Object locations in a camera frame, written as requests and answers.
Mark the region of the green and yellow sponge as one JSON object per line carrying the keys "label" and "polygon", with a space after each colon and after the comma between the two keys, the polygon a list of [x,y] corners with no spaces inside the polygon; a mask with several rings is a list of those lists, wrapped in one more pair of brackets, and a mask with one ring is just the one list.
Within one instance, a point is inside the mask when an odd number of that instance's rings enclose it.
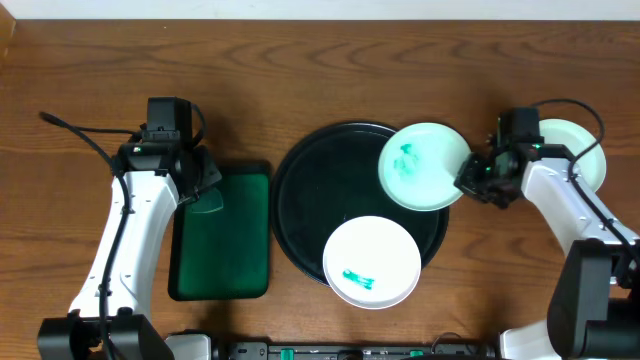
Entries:
{"label": "green and yellow sponge", "polygon": [[224,201],[218,189],[202,193],[200,197],[187,206],[187,211],[193,214],[210,214],[222,210]]}

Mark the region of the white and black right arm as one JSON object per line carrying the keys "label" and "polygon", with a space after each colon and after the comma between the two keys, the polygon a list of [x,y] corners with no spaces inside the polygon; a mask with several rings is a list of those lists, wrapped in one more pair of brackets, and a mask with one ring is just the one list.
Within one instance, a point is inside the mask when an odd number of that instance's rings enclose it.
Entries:
{"label": "white and black right arm", "polygon": [[504,357],[638,358],[639,237],[583,181],[565,146],[513,145],[490,158],[471,154],[455,184],[500,208],[526,198],[566,254],[545,320],[504,331]]}

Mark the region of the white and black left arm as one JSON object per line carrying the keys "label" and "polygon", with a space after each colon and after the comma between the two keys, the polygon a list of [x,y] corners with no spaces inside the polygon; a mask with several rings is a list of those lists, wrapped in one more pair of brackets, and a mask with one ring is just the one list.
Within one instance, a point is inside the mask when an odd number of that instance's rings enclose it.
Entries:
{"label": "white and black left arm", "polygon": [[221,179],[203,145],[128,143],[111,159],[111,208],[90,272],[69,311],[42,322],[44,359],[214,359],[202,332],[162,337],[151,323],[153,278],[166,228],[184,203]]}

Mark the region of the white stained plate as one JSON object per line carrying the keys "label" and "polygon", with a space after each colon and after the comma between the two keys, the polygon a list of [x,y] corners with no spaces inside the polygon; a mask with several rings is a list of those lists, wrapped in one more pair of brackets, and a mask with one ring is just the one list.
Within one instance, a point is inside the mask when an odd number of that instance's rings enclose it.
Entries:
{"label": "white stained plate", "polygon": [[325,244],[322,266],[327,283],[341,299],[368,310],[405,300],[422,269],[411,234],[378,216],[357,217],[337,227]]}

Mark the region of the mint green stained plate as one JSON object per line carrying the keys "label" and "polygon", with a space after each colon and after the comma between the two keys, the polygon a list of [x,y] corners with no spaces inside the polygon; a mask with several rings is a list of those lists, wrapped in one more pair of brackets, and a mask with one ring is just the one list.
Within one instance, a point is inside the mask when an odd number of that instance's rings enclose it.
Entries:
{"label": "mint green stained plate", "polygon": [[439,123],[417,123],[389,138],[378,161],[386,195],[413,211],[436,211],[455,203],[462,191],[454,181],[471,154],[466,140]]}

